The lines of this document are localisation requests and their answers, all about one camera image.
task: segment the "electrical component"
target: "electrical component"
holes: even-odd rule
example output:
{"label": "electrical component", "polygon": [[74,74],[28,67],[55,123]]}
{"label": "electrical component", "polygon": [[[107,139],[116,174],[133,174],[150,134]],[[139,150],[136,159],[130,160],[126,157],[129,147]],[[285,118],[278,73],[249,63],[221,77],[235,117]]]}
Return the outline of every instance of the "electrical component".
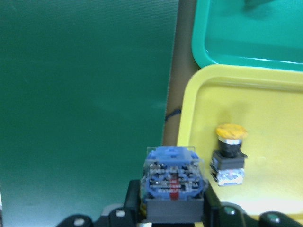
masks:
{"label": "electrical component", "polygon": [[245,128],[236,124],[223,124],[216,129],[219,150],[213,152],[211,174],[219,186],[242,184],[244,159],[241,152],[242,139],[247,136]]}
{"label": "electrical component", "polygon": [[148,148],[141,179],[141,213],[153,223],[201,221],[203,161],[194,147]]}

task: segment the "yellow button cap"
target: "yellow button cap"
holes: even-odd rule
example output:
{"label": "yellow button cap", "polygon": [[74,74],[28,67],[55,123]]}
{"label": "yellow button cap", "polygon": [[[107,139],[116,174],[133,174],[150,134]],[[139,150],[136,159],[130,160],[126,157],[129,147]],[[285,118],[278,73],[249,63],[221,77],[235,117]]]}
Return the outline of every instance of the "yellow button cap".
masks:
{"label": "yellow button cap", "polygon": [[246,129],[238,124],[221,124],[217,127],[216,133],[229,140],[241,140],[248,135]]}

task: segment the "screw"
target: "screw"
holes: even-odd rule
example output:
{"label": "screw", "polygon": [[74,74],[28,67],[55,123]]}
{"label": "screw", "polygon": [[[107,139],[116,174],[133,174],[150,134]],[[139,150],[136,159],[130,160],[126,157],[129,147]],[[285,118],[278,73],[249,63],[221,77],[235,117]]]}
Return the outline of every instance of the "screw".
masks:
{"label": "screw", "polygon": [[267,217],[269,218],[269,220],[271,222],[275,222],[275,223],[279,223],[280,222],[280,218],[278,217],[277,214],[268,214]]}
{"label": "screw", "polygon": [[236,210],[232,207],[224,207],[224,211],[229,214],[229,215],[234,215],[236,214]]}
{"label": "screw", "polygon": [[116,216],[118,218],[123,218],[125,216],[125,211],[124,210],[116,210]]}
{"label": "screw", "polygon": [[83,218],[76,218],[74,220],[74,226],[82,226],[85,223],[85,220]]}

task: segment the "blue relay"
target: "blue relay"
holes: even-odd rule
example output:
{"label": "blue relay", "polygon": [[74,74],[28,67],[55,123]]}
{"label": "blue relay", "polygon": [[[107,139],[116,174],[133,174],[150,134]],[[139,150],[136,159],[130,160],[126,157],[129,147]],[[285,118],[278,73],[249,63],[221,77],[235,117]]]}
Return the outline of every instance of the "blue relay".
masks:
{"label": "blue relay", "polygon": [[208,181],[195,148],[151,147],[148,152],[141,179],[141,213],[150,222],[175,222],[177,217],[179,223],[200,221]]}

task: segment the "teal tray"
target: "teal tray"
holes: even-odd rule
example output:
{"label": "teal tray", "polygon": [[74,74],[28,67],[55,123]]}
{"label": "teal tray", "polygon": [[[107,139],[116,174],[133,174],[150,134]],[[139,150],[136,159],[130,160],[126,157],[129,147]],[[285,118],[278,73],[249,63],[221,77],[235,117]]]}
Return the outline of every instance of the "teal tray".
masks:
{"label": "teal tray", "polygon": [[303,1],[198,0],[192,39],[200,67],[218,63],[303,71]]}

